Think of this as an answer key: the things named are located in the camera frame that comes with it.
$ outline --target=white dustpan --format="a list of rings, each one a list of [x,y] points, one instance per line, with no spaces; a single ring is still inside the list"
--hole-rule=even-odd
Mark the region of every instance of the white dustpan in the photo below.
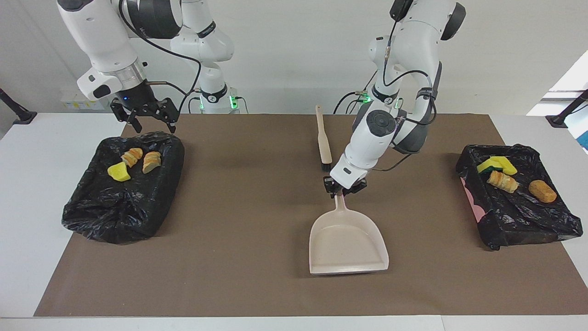
[[[335,210],[320,216],[310,231],[311,274],[365,273],[388,269],[388,252],[375,223],[349,210],[343,196]]]

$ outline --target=brown table mat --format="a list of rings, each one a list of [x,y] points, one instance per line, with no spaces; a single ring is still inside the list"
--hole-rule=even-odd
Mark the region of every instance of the brown table mat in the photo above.
[[[335,160],[352,120],[325,118]],[[309,274],[310,228],[334,209],[314,116],[183,115],[177,136],[182,180],[157,237],[117,246],[74,234],[35,316],[588,313],[560,243],[487,251],[480,241],[454,167],[466,144],[503,144],[488,116],[439,115],[421,154],[348,197],[390,254],[387,271],[350,276]],[[400,158],[390,150],[379,165]]]

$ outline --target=tabletop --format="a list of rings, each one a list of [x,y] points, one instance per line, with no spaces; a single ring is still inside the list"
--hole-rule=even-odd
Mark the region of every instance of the tabletop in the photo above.
[[[588,178],[582,177],[588,155],[569,132],[551,128],[541,117],[491,118],[506,144],[531,145],[541,153],[569,209],[588,219]],[[98,143],[122,129],[111,114],[39,114],[31,125],[14,126],[0,140],[0,329],[580,330],[588,322],[588,316],[32,319],[71,236],[59,222],[48,220],[61,218],[63,204]],[[588,239],[563,244],[588,283]]]

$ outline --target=brush handle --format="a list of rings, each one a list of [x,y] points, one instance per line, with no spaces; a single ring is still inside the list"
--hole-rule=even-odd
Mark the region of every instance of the brush handle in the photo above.
[[[316,106],[316,123],[319,129],[319,152],[320,152],[320,161],[323,164],[331,164],[333,163],[333,157],[330,153],[330,146],[329,146],[329,139],[327,138],[327,133],[325,132],[325,122],[323,121],[323,112],[321,107],[318,105]]]

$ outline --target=trash bag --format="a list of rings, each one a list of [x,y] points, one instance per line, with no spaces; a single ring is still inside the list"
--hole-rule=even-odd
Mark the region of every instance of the trash bag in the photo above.
[[[128,168],[131,179],[115,181],[108,167],[134,147],[161,153],[161,166],[142,172],[142,159]],[[133,138],[104,139],[64,207],[61,223],[86,238],[122,244],[155,235],[168,214],[182,174],[184,147],[161,131]]]
[[[477,166],[491,156],[506,156],[517,168],[512,177],[520,184],[509,194],[487,184],[490,174],[478,174]],[[501,246],[539,244],[580,237],[580,219],[570,212],[557,194],[552,203],[542,203],[529,192],[529,184],[543,180],[555,192],[539,153],[528,146],[469,145],[462,152],[456,171],[472,209],[484,244],[493,250]]]

